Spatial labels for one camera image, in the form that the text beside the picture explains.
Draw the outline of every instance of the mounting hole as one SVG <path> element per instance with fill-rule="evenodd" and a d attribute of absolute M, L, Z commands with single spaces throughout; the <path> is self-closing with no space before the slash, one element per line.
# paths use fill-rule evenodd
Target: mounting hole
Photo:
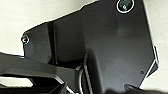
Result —
<path fill-rule="evenodd" d="M 117 2 L 117 10 L 120 13 L 128 13 L 133 9 L 134 4 L 134 0 L 119 0 Z"/>
<path fill-rule="evenodd" d="M 23 35 L 21 38 L 21 41 L 23 44 L 28 44 L 29 43 L 29 37 L 27 35 Z"/>
<path fill-rule="evenodd" d="M 140 71 L 141 74 L 144 74 L 144 71 Z"/>

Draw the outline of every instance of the white wall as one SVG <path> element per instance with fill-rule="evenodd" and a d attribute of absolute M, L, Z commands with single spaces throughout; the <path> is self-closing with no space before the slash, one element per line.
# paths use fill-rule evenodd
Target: white wall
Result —
<path fill-rule="evenodd" d="M 23 55 L 20 37 L 42 22 L 59 18 L 95 0 L 0 0 L 0 52 Z M 141 85 L 168 92 L 168 0 L 144 0 L 159 69 Z"/>

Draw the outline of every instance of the round hole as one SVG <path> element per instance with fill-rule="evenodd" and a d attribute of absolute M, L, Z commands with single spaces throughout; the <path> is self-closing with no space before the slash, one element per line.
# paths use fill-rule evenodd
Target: round hole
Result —
<path fill-rule="evenodd" d="M 28 44 L 29 43 L 29 37 L 27 35 L 23 35 L 21 38 L 21 41 L 23 44 Z"/>
<path fill-rule="evenodd" d="M 144 74 L 144 71 L 140 71 L 141 74 Z"/>
<path fill-rule="evenodd" d="M 134 7 L 134 0 L 119 0 L 117 2 L 117 10 L 120 13 L 128 13 Z"/>

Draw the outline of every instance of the screw head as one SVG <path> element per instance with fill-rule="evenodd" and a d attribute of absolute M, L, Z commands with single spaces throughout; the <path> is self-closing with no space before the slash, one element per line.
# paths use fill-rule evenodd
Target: screw head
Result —
<path fill-rule="evenodd" d="M 119 0 L 117 2 L 117 10 L 120 13 L 128 13 L 134 7 L 134 0 Z"/>
<path fill-rule="evenodd" d="M 144 71 L 140 71 L 141 74 L 144 74 Z"/>
<path fill-rule="evenodd" d="M 23 44 L 28 44 L 29 43 L 29 37 L 27 35 L 23 35 L 21 38 L 21 41 Z"/>

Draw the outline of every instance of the white background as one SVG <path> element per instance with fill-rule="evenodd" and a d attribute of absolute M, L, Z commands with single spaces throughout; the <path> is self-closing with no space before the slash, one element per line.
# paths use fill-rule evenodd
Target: white background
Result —
<path fill-rule="evenodd" d="M 79 10 L 93 1 L 0 0 L 0 52 L 23 55 L 20 38 L 24 31 Z M 168 0 L 144 0 L 144 4 L 160 63 L 158 71 L 145 79 L 141 88 L 168 92 Z"/>

